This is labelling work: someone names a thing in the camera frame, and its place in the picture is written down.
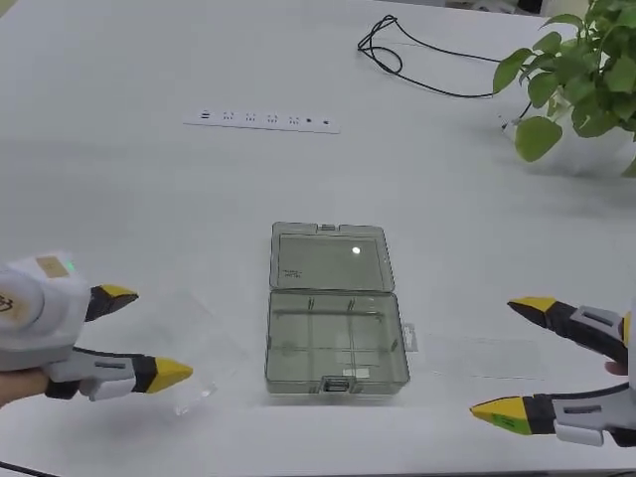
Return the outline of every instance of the power strip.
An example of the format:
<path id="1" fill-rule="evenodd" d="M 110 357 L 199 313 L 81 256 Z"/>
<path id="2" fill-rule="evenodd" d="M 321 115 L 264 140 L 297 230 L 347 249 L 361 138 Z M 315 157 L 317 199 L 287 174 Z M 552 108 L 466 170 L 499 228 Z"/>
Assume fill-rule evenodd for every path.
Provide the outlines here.
<path id="1" fill-rule="evenodd" d="M 201 109 L 197 113 L 184 118 L 183 123 L 195 126 L 243 127 L 248 129 L 340 134 L 340 127 L 331 118 L 307 114 L 258 113 L 232 109 L 215 112 L 210 109 Z"/>

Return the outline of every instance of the box lid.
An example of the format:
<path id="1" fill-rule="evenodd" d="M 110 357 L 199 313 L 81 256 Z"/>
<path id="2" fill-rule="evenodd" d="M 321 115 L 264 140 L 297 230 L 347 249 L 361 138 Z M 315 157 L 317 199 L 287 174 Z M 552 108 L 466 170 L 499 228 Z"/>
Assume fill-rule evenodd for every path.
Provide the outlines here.
<path id="1" fill-rule="evenodd" d="M 272 227 L 273 289 L 391 292 L 395 288 L 380 227 L 289 224 Z"/>

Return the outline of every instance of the white table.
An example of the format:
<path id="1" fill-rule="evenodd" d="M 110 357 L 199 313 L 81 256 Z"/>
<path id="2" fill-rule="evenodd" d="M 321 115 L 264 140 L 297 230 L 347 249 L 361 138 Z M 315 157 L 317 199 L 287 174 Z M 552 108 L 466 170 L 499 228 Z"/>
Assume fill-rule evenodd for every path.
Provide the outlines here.
<path id="1" fill-rule="evenodd" d="M 525 105 L 519 91 L 449 99 L 381 74 L 355 46 L 387 13 L 423 39 L 493 57 L 531 44 L 541 22 L 356 0 L 22 0 L 0 20 L 2 257 L 64 247 L 91 281 L 135 287 L 146 303 L 182 290 L 247 353 L 195 418 L 170 425 L 147 397 L 12 404 L 0 412 L 0 458 L 72 477 L 636 466 L 613 442 L 521 437 L 468 412 L 488 398 L 617 383 L 601 357 L 505 303 L 554 294 L 626 308 L 636 186 L 529 173 L 498 130 L 498 113 Z M 492 65 L 397 48 L 410 75 L 490 87 Z M 342 134 L 182 125 L 200 106 L 324 112 Z M 526 346 L 502 360 L 537 364 L 539 379 L 432 373 L 419 353 L 411 384 L 386 405 L 272 405 L 262 361 L 276 221 L 384 227 L 420 347 L 430 335 L 514 340 Z M 106 332 L 124 334 L 134 313 L 86 338 L 111 349 Z"/>

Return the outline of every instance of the black cable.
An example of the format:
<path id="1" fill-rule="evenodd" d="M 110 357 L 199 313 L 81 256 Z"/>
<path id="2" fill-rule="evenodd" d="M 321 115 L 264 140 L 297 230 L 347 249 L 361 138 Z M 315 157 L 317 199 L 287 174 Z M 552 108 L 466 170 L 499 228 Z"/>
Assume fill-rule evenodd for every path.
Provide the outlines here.
<path id="1" fill-rule="evenodd" d="M 360 53 L 364 54 L 367 58 L 371 59 L 383 71 L 385 71 L 386 73 L 388 73 L 390 75 L 398 77 L 401 80 L 410 82 L 412 84 L 416 84 L 418 86 L 424 87 L 424 88 L 429 89 L 431 91 L 435 91 L 435 92 L 438 92 L 440 94 L 444 94 L 446 96 L 464 97 L 464 98 L 478 98 L 478 97 L 491 97 L 491 96 L 494 95 L 493 92 L 487 92 L 487 93 L 484 93 L 484 94 L 461 94 L 461 93 L 458 93 L 458 92 L 446 91 L 444 89 L 440 89 L 438 87 L 431 86 L 430 84 L 426 84 L 424 82 L 420 82 L 420 81 L 417 81 L 415 79 L 411 79 L 409 77 L 405 77 L 404 75 L 401 75 L 400 72 L 402 71 L 402 68 L 403 68 L 403 61 L 401 60 L 401 57 L 395 51 L 393 51 L 393 50 L 391 50 L 391 49 L 389 49 L 387 47 L 376 47 L 373 44 L 374 36 L 379 31 L 383 30 L 386 27 L 389 27 L 390 25 L 396 25 L 401 30 L 401 32 L 404 33 L 411 40 L 413 40 L 414 42 L 416 42 L 419 45 L 422 45 L 423 47 L 431 48 L 432 50 L 435 50 L 436 52 L 445 53 L 447 55 L 453 55 L 455 57 L 472 58 L 472 59 L 475 59 L 475 60 L 482 60 L 484 62 L 500 63 L 499 60 L 494 60 L 492 58 L 480 57 L 480 56 L 477 56 L 477 55 L 468 55 L 466 53 L 451 52 L 450 50 L 444 50 L 442 48 L 435 47 L 433 45 L 429 45 L 428 43 L 422 42 L 422 41 L 418 40 L 417 38 L 413 37 L 412 35 L 410 35 L 409 33 L 407 33 L 404 30 L 404 28 L 402 28 L 401 25 L 398 23 L 398 18 L 394 17 L 393 15 L 387 15 L 381 21 L 376 23 L 373 26 L 373 28 L 371 29 L 371 32 L 369 32 L 367 35 L 365 35 L 365 37 L 358 43 L 358 51 Z M 392 55 L 397 60 L 397 63 L 398 63 L 397 68 L 396 69 L 392 69 L 391 67 L 387 66 L 387 64 L 385 64 L 382 61 L 380 61 L 376 57 L 376 52 L 377 51 L 386 52 L 386 53 Z"/>
<path id="2" fill-rule="evenodd" d="M 20 465 L 10 464 L 0 460 L 0 469 L 10 470 L 11 472 L 18 472 L 24 475 L 31 475 L 33 477 L 60 477 L 59 475 L 49 474 L 48 472 L 41 472 L 39 470 L 30 469 L 29 467 L 22 467 Z"/>
<path id="3" fill-rule="evenodd" d="M 528 111 L 530 111 L 530 106 L 532 106 L 532 105 L 533 105 L 533 104 L 532 104 L 531 102 L 529 102 L 529 103 L 528 103 L 528 105 L 526 106 L 526 109 L 524 109 L 524 112 L 522 112 L 522 113 L 519 115 L 519 119 L 523 119 L 523 118 L 524 118 L 524 116 L 525 116 L 526 114 L 528 114 Z"/>

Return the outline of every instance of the yellow fingertip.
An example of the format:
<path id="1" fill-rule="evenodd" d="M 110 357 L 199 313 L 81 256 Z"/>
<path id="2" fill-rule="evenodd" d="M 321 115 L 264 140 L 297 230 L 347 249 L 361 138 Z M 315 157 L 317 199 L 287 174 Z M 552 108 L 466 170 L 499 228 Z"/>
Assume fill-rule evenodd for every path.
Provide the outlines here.
<path id="1" fill-rule="evenodd" d="M 108 293 L 113 298 L 116 298 L 118 296 L 125 296 L 125 295 L 137 296 L 136 291 L 129 290 L 128 288 L 124 288 L 123 286 L 119 286 L 119 285 L 100 285 L 99 288 L 101 288 L 103 291 Z"/>
<path id="2" fill-rule="evenodd" d="M 623 345 L 629 346 L 629 327 L 632 322 L 632 312 L 628 311 L 623 318 Z"/>
<path id="3" fill-rule="evenodd" d="M 524 298 L 510 300 L 510 303 L 530 306 L 545 313 L 551 306 L 557 303 L 557 301 L 551 296 L 525 296 Z"/>
<path id="4" fill-rule="evenodd" d="M 168 358 L 155 358 L 157 376 L 146 390 L 147 393 L 158 393 L 171 386 L 190 378 L 194 372 L 192 368 Z"/>
<path id="5" fill-rule="evenodd" d="M 522 397 L 502 397 L 470 408 L 478 419 L 522 435 L 531 435 L 530 423 Z"/>

